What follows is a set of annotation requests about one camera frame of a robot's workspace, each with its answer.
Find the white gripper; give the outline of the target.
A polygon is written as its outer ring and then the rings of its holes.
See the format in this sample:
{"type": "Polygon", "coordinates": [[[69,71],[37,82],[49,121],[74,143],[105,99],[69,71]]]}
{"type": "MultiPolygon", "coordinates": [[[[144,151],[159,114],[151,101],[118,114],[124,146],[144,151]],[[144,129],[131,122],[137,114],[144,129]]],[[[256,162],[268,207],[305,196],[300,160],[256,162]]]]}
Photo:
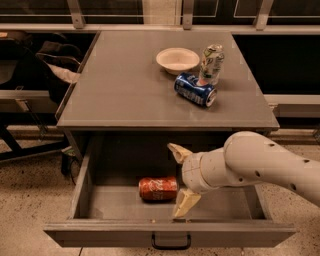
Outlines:
{"type": "Polygon", "coordinates": [[[201,199],[200,194],[206,194],[215,186],[209,182],[209,175],[215,169],[213,154],[211,152],[192,153],[192,151],[168,143],[176,162],[182,164],[182,181],[188,189],[179,190],[173,208],[173,217],[184,217],[201,199]]]}

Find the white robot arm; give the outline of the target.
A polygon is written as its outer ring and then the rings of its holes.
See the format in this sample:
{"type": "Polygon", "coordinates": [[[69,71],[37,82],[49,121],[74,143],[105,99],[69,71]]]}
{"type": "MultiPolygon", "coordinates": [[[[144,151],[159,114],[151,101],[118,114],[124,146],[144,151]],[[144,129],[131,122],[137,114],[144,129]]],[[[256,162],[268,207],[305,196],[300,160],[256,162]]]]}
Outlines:
{"type": "Polygon", "coordinates": [[[271,183],[320,206],[320,162],[292,153],[255,132],[231,135],[224,146],[194,153],[170,143],[168,149],[182,166],[184,187],[179,190],[173,216],[185,216],[207,194],[220,187],[271,183]]]}

